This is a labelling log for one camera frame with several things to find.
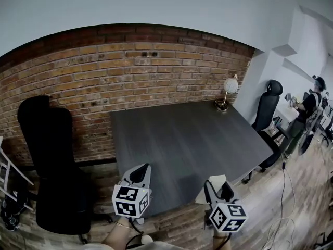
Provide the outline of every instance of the gray pants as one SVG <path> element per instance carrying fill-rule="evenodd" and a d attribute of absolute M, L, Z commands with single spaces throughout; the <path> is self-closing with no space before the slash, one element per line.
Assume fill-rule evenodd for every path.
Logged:
<path fill-rule="evenodd" d="M 302 137 L 303 131 L 305 129 L 305 124 L 299 122 L 298 120 L 294 120 L 288 127 L 287 133 L 289 134 L 289 138 L 284 138 L 281 143 L 281 150 L 285 152 L 287 155 L 292 154 L 295 150 L 299 140 Z"/>

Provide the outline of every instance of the white chair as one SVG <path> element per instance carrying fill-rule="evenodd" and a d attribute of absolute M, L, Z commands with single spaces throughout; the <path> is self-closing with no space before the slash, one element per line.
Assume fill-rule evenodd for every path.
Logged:
<path fill-rule="evenodd" d="M 11 195 L 10 193 L 7 192 L 7 187 L 8 187 L 8 177 L 9 177 L 9 172 L 10 172 L 10 168 L 13 167 L 27 182 L 29 182 L 31 185 L 34 185 L 32 181 L 30 181 L 11 161 L 10 159 L 6 156 L 6 154 L 4 153 L 4 151 L 1 149 L 1 143 L 3 141 L 3 136 L 0 136 L 0 155 L 7 161 L 7 164 L 3 163 L 0 160 L 0 182 L 4 184 L 4 187 L 2 188 L 0 186 L 0 191 L 5 193 L 7 196 L 9 196 L 11 199 L 13 199 L 14 201 L 17 201 L 16 197 L 14 197 L 13 195 Z M 6 169 L 6 174 L 5 174 L 5 178 L 1 178 L 1 170 L 2 169 Z M 30 209 L 31 211 L 34 211 L 32 207 L 28 206 L 28 205 L 24 205 L 26 208 Z"/>

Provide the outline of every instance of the chair armrest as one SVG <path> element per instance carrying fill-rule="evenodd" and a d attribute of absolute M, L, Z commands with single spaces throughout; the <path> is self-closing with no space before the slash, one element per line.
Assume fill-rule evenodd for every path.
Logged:
<path fill-rule="evenodd" d="M 276 128 L 283 134 L 285 138 L 289 138 L 289 134 L 284 129 L 282 129 L 280 125 L 276 125 Z"/>

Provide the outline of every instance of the white cube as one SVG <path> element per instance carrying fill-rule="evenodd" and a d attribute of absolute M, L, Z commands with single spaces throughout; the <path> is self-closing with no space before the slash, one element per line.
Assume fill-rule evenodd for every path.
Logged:
<path fill-rule="evenodd" d="M 219 232 L 238 232 L 248 216 L 241 205 L 218 203 L 209 219 Z"/>
<path fill-rule="evenodd" d="M 112 203 L 116 215 L 139 218 L 149 205 L 149 189 L 115 185 Z"/>

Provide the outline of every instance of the lamp base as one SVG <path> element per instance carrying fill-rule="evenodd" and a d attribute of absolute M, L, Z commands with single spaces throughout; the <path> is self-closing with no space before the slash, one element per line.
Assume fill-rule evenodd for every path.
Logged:
<path fill-rule="evenodd" d="M 216 109 L 221 112 L 226 112 L 229 108 L 227 101 L 223 104 L 223 99 L 218 99 L 214 101 L 214 105 L 216 106 Z"/>

